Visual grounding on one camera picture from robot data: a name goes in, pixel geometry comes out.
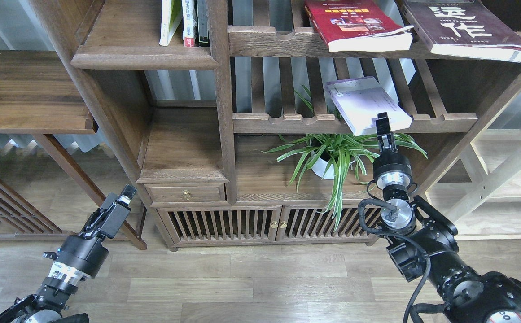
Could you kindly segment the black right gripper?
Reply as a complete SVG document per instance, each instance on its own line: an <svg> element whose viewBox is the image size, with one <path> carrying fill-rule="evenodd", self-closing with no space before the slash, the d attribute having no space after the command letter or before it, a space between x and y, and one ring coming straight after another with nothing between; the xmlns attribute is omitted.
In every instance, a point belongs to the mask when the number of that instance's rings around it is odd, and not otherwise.
<svg viewBox="0 0 521 323"><path fill-rule="evenodd" d="M377 187L381 190L390 185L410 188L413 182L412 167L409 159L398 152L387 112L377 115L376 128L381 154L372 165Z"/></svg>

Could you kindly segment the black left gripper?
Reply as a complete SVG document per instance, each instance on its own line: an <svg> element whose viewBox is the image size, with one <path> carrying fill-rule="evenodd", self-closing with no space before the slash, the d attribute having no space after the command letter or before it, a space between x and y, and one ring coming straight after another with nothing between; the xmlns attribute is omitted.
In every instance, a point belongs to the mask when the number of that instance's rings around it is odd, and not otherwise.
<svg viewBox="0 0 521 323"><path fill-rule="evenodd" d="M73 267L94 278L108 255L102 242L117 235L130 213L129 204L136 192L137 188L127 184L119 197L110 193L101 207L90 215L80 233L70 235L57 252L44 252L43 257Z"/></svg>

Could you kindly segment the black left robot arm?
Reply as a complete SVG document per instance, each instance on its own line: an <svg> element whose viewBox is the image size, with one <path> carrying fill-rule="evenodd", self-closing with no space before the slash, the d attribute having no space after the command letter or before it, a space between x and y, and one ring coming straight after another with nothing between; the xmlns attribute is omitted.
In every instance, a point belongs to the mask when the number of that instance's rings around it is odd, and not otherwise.
<svg viewBox="0 0 521 323"><path fill-rule="evenodd" d="M48 276L34 294L16 299L13 306L0 314L0 323L88 323L86 313L62 317L70 296L78 284L95 278L109 252L102 245L117 235L131 209L129 204L137 189L127 184L121 194L109 194L90 215L78 234L66 238L56 252L44 252L52 259Z"/></svg>

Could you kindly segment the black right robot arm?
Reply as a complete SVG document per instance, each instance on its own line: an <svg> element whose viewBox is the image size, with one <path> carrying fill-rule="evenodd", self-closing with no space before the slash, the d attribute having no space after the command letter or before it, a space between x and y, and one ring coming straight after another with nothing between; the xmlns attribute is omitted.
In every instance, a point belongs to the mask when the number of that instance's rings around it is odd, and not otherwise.
<svg viewBox="0 0 521 323"><path fill-rule="evenodd" d="M362 200L359 223L389 241L388 254L408 282L421 277L404 322L443 313L451 323L521 323L521 282L499 272L478 274L457 253L455 225L422 197L410 200L412 168L398 152L387 113L378 115L377 139L373 177L383 199Z"/></svg>

